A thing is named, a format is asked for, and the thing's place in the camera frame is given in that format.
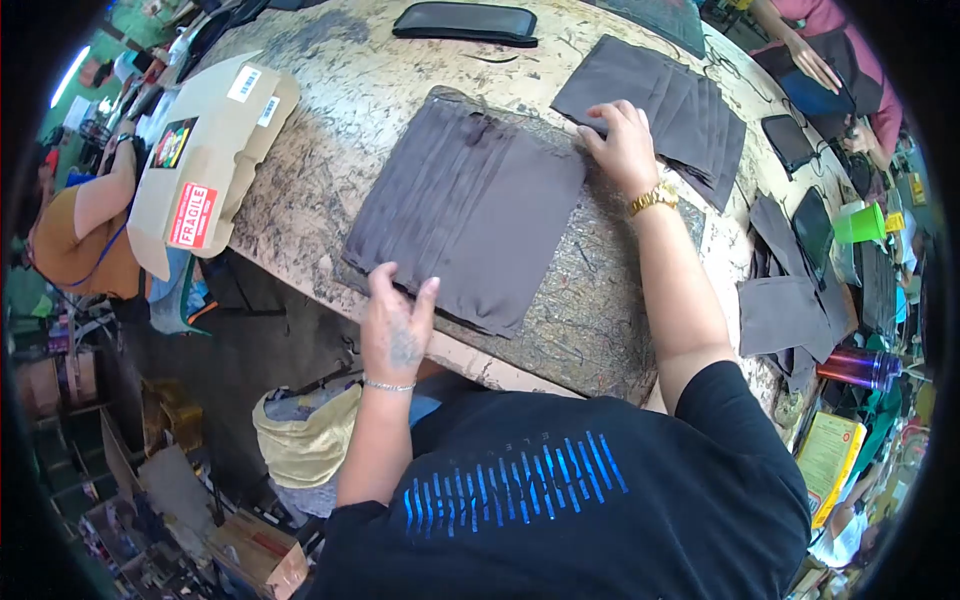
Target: gold watch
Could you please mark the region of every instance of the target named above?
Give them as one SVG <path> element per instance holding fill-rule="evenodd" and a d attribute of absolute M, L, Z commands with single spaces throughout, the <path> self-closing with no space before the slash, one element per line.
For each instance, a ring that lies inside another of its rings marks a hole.
<path fill-rule="evenodd" d="M 646 194 L 634 198 L 630 203 L 630 216 L 633 218 L 639 211 L 654 204 L 666 204 L 671 208 L 676 208 L 679 201 L 677 188 L 669 183 L 659 183 L 657 187 Z"/>

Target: blue print on shirt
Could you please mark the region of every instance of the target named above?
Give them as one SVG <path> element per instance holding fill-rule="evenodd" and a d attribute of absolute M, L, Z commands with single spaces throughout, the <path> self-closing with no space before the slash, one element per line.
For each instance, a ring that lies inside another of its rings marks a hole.
<path fill-rule="evenodd" d="M 434 529 L 453 538 L 458 532 L 549 522 L 563 514 L 573 518 L 591 505 L 604 504 L 604 493 L 630 491 L 604 434 L 585 431 L 556 442 L 546 433 L 542 436 L 548 443 L 540 451 L 528 452 L 536 447 L 526 440 L 527 449 L 518 459 L 508 444 L 503 456 L 488 452 L 476 464 L 454 467 L 451 461 L 447 472 L 415 477 L 400 495 L 406 535 L 429 540 Z M 568 505 L 572 512 L 565 510 Z"/>

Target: purple water bottle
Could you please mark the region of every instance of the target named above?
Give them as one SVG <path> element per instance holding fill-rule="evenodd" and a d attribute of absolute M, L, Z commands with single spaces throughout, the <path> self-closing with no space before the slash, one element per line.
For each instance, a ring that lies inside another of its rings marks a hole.
<path fill-rule="evenodd" d="M 895 354 L 842 346 L 833 351 L 826 363 L 817 365 L 817 375 L 885 393 L 893 387 L 902 368 Z"/>

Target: silver bracelet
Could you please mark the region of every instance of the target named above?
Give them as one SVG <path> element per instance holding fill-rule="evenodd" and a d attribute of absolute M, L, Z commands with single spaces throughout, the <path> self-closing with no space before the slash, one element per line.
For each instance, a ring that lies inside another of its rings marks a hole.
<path fill-rule="evenodd" d="M 386 390 L 387 392 L 409 392 L 410 390 L 413 390 L 415 387 L 417 387 L 416 381 L 414 381 L 410 385 L 387 385 L 386 383 L 370 381 L 365 374 L 363 376 L 363 382 L 372 388 L 376 388 L 378 390 Z"/>

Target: cardboard envelope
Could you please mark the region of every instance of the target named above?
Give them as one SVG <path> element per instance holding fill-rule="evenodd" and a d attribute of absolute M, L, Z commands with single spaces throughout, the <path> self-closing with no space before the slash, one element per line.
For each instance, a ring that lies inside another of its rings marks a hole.
<path fill-rule="evenodd" d="M 184 82 L 147 161 L 127 230 L 137 262 L 164 281 L 168 246 L 204 258 L 227 247 L 254 168 L 300 99 L 292 75 L 252 62 L 259 53 Z"/>

